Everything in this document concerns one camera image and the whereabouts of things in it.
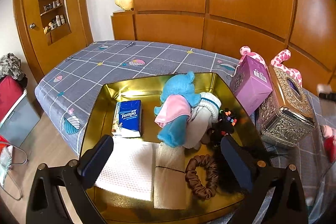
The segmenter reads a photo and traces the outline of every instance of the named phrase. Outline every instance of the brown scrunchie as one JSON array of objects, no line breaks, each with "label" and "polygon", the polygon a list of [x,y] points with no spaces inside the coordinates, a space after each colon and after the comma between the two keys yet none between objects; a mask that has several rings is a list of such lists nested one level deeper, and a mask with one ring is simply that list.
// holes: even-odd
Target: brown scrunchie
[{"label": "brown scrunchie", "polygon": [[[204,187],[198,178],[196,167],[204,167],[207,174],[207,184]],[[203,199],[213,198],[216,194],[218,171],[215,160],[210,155],[196,155],[185,169],[185,180],[189,183],[194,194]]]}]

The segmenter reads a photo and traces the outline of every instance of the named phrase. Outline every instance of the yellow plush toy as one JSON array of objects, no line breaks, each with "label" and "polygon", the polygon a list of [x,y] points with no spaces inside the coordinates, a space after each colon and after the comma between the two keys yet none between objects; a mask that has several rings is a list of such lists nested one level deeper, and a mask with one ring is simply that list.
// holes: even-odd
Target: yellow plush toy
[{"label": "yellow plush toy", "polygon": [[133,8],[133,0],[115,0],[115,4],[125,11]]}]

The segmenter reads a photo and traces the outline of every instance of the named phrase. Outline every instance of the barcode label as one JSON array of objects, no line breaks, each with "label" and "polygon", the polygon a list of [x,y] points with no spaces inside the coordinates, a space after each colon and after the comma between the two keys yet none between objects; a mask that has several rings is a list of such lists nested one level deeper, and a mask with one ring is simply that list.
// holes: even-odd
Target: barcode label
[{"label": "barcode label", "polygon": [[263,80],[264,82],[267,83],[266,77],[264,75],[262,75],[261,73],[259,73],[258,71],[253,71],[254,75],[257,76],[258,78],[260,78],[261,80]]}]

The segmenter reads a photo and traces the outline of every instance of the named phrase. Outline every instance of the bed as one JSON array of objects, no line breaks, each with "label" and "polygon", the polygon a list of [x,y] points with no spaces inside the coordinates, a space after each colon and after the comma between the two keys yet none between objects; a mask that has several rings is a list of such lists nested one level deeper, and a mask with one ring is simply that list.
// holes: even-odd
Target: bed
[{"label": "bed", "polygon": [[[90,112],[104,84],[190,70],[216,72],[229,84],[237,64],[235,58],[192,47],[144,41],[100,41],[52,69],[36,87],[35,95],[63,139],[79,155]],[[315,111],[316,127],[286,157],[274,158],[273,165],[285,167],[293,163],[297,166],[311,211],[310,223],[313,223],[336,193],[336,165],[328,162],[319,127],[327,124],[336,128],[336,119],[323,118],[318,98],[305,92]],[[68,122],[75,130],[67,128]]]}]

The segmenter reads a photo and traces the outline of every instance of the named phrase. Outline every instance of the gold tissue box cover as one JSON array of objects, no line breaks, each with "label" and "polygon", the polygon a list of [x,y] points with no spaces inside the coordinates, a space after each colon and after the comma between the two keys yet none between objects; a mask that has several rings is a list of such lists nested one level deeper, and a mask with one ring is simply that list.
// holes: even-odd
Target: gold tissue box cover
[{"label": "gold tissue box cover", "polygon": [[315,127],[307,96],[296,80],[268,66],[273,91],[259,107],[261,138],[282,147],[293,147]]},{"label": "gold tissue box cover", "polygon": [[[161,105],[162,88],[172,76],[151,76],[104,85],[88,120],[81,155],[92,148],[104,134],[111,134],[116,102],[127,100],[140,99],[142,102],[142,140],[160,143],[156,136],[161,128],[154,122],[153,110],[155,106]],[[232,136],[240,145],[264,149],[255,126],[219,75],[196,73],[194,85],[196,93],[211,92],[221,100],[222,108],[228,107],[236,113],[238,122]],[[195,155],[206,154],[213,154],[213,151],[209,150],[206,145],[202,145],[199,151],[186,149],[185,166]],[[205,170],[197,168],[197,173],[205,185]],[[153,202],[128,198],[95,186],[88,189],[87,193],[108,223],[204,223],[233,211],[244,197],[240,193],[226,193],[217,188],[217,193],[213,198],[200,200],[193,195],[186,183],[187,209],[163,210],[155,209]]]}]

